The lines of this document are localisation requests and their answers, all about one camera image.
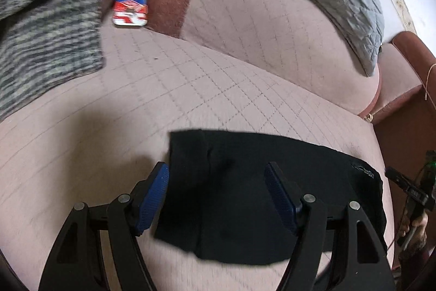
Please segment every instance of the cord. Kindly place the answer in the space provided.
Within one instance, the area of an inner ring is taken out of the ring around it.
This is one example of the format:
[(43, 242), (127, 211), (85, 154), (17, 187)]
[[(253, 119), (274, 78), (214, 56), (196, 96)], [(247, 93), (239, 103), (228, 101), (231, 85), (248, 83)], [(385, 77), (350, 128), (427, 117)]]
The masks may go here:
[(424, 87), (424, 89), (426, 90), (426, 95), (424, 96), (424, 100), (427, 100), (427, 95), (428, 95), (428, 90), (427, 90), (427, 86), (429, 84), (429, 77), (430, 77), (430, 72), (432, 71), (433, 67), (436, 66), (436, 63), (433, 63), (429, 69), (429, 73), (427, 73), (427, 81), (426, 81), (426, 86)]
[[(428, 163), (426, 162), (426, 163), (422, 166), (422, 168), (421, 168), (420, 170), (418, 170), (418, 172), (416, 173), (415, 179), (413, 180), (413, 183), (414, 183), (414, 184), (418, 181), (420, 175), (424, 172), (424, 168), (426, 167), (427, 164), (428, 164)], [(395, 230), (395, 236), (394, 236), (394, 239), (392, 240), (391, 244), (389, 244), (389, 247), (387, 247), (386, 254), (387, 254), (387, 252), (389, 251), (389, 249), (391, 249), (392, 245), (395, 243), (395, 240), (397, 239), (397, 235), (398, 235), (398, 232), (400, 231), (400, 227), (401, 227), (401, 221), (403, 220), (404, 212), (406, 211), (407, 200), (408, 200), (408, 197), (406, 198), (406, 201), (405, 201), (405, 203), (404, 203), (403, 211), (401, 212), (401, 219), (400, 219), (400, 222), (398, 223), (398, 226), (397, 226), (397, 228), (396, 228), (396, 230)]]

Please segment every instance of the couch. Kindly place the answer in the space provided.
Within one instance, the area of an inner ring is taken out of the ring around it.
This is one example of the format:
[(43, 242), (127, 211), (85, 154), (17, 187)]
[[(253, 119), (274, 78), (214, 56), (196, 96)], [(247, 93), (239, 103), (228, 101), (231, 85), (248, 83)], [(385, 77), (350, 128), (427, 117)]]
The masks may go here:
[[(309, 0), (149, 0), (149, 7), (147, 29), (103, 21), (103, 70), (0, 123), (0, 249), (30, 290), (73, 204), (130, 191), (166, 159), (168, 133), (181, 128), (282, 135), (365, 160), (383, 180), (390, 244), (404, 196), (389, 187), (385, 166), (414, 175), (436, 140), (435, 72), (427, 100), (423, 93), (436, 59), (416, 35), (383, 44), (368, 78)], [(105, 235), (103, 242), (116, 289)], [(273, 290), (286, 268), (197, 260), (149, 233), (139, 244), (159, 290)], [(393, 263), (393, 248), (387, 259)], [(321, 268), (328, 260), (323, 255)]]

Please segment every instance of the finger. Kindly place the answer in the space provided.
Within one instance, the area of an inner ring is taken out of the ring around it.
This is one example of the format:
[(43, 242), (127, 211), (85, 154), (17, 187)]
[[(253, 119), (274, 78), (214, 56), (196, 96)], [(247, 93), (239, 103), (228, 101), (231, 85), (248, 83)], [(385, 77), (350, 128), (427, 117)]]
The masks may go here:
[(419, 227), (419, 226), (427, 226), (427, 223), (429, 221), (429, 217), (426, 213), (423, 213), (421, 216), (419, 216), (418, 218), (416, 218), (413, 222), (412, 222), (412, 226), (414, 227)]
[(403, 228), (401, 228), (399, 230), (400, 233), (404, 233), (404, 234), (406, 234), (408, 231), (409, 231), (409, 227), (408, 226), (404, 226)]
[(402, 231), (405, 231), (405, 230), (407, 230), (408, 228), (410, 228), (408, 223), (403, 223), (403, 224), (400, 226), (400, 230), (402, 230)]
[(420, 226), (416, 229), (414, 237), (416, 236), (417, 239), (421, 240), (424, 237), (425, 232), (426, 232), (426, 229), (424, 227)]
[(405, 217), (403, 218), (403, 220), (401, 221), (401, 224), (402, 224), (402, 225), (410, 225), (410, 219), (409, 219), (409, 217), (405, 216)]
[(407, 232), (404, 229), (398, 231), (401, 236), (404, 236)]
[(396, 239), (400, 239), (400, 238), (402, 238), (402, 237), (404, 237), (404, 236), (405, 236), (405, 232), (398, 231), (397, 236), (396, 236)]

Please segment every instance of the hand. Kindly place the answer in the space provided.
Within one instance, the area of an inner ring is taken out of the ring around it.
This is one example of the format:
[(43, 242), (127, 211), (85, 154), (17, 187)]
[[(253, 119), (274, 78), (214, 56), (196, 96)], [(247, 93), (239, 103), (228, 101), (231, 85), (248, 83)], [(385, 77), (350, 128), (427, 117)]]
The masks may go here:
[[(427, 213), (424, 211), (421, 216), (416, 218), (412, 222), (412, 226), (417, 227), (413, 238), (410, 240), (409, 245), (415, 245), (416, 243), (422, 242), (425, 238), (426, 227), (429, 221), (429, 217)], [(403, 219), (401, 221), (400, 228), (398, 230), (398, 238), (404, 237), (405, 234), (409, 231), (410, 220), (407, 216), (407, 210), (404, 212)]]

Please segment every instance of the string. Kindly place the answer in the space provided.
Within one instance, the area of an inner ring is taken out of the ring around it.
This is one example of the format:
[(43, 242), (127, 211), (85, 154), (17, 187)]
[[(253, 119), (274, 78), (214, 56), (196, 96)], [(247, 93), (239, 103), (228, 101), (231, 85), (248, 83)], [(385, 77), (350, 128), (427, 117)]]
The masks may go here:
[(427, 94), (428, 94), (428, 90), (427, 90), (427, 85), (429, 84), (429, 77), (430, 77), (430, 72), (432, 70), (433, 67), (436, 66), (436, 63), (433, 63), (429, 69), (429, 73), (427, 73), (427, 80), (426, 80), (426, 86), (424, 87), (424, 89), (426, 90), (426, 95), (424, 97), (424, 100), (427, 100)]

